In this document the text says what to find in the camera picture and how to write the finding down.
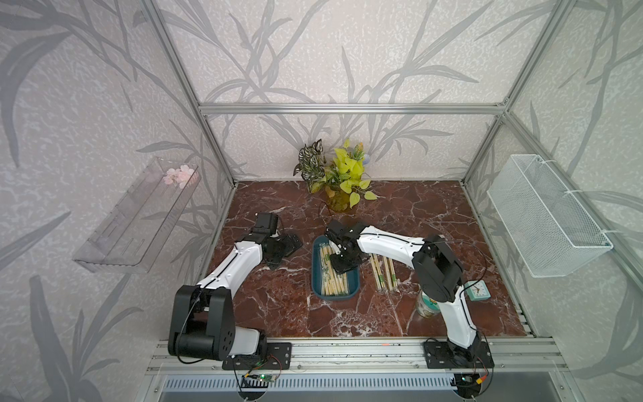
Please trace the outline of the chopstick pair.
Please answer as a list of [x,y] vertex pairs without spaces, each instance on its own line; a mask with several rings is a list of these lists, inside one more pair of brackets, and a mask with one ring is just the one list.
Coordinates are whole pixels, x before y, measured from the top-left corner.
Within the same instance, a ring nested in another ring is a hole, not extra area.
[[374,279],[376,281],[376,286],[377,286],[379,291],[382,291],[383,290],[383,279],[382,279],[382,276],[380,275],[380,269],[379,269],[379,266],[378,266],[378,260],[373,254],[369,255],[369,260],[370,260],[370,264],[372,266],[373,276],[374,276]]
[[389,277],[390,277],[390,286],[393,290],[397,290],[399,285],[398,285],[398,280],[397,276],[395,273],[395,265],[394,262],[391,258],[387,257],[386,258],[387,264],[388,264],[388,272],[389,272]]
[[394,284],[393,284],[392,276],[390,275],[388,258],[385,256],[382,257],[381,271],[382,271],[383,285],[386,286],[386,289],[388,291],[393,291]]

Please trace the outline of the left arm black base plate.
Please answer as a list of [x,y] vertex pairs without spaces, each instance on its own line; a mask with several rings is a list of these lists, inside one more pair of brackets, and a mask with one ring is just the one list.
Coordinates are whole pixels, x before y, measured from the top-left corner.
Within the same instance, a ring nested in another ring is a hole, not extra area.
[[241,370],[289,370],[292,358],[292,343],[268,342],[260,345],[255,354],[229,356],[222,369]]

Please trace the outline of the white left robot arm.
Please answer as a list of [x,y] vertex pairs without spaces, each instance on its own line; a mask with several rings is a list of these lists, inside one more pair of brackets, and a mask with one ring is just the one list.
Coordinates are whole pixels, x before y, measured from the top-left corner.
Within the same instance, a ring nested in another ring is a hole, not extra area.
[[167,341],[168,352],[185,357],[224,361],[230,356],[264,361],[266,336],[261,331],[238,327],[233,298],[251,271],[262,264],[276,269],[282,260],[302,248],[294,233],[277,232],[279,217],[259,213],[255,226],[206,278],[183,285],[175,294]]

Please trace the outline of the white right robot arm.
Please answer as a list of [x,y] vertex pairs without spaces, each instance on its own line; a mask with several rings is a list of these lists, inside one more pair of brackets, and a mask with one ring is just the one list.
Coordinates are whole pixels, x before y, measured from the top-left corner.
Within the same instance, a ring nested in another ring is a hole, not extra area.
[[464,268],[446,240],[402,236],[363,223],[348,227],[337,220],[326,227],[325,236],[335,250],[330,261],[336,272],[358,269],[371,254],[403,263],[415,270],[423,293],[437,302],[447,343],[452,348],[470,349],[480,341],[464,299]]

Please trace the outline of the teal plastic storage box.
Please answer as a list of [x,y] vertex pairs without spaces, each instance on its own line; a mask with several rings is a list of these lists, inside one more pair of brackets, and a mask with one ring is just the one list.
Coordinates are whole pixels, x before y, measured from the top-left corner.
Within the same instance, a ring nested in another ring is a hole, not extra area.
[[338,274],[331,264],[333,249],[326,236],[318,236],[313,242],[311,288],[319,298],[327,301],[343,301],[356,296],[360,288],[357,271]]

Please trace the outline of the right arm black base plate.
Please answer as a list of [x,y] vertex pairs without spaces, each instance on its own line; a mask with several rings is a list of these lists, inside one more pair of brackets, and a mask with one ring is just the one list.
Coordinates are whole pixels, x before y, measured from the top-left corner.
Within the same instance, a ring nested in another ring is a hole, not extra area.
[[422,343],[425,363],[428,369],[459,370],[461,369],[493,369],[495,363],[489,344],[478,336],[468,348],[462,348],[451,341],[438,341],[428,338]]

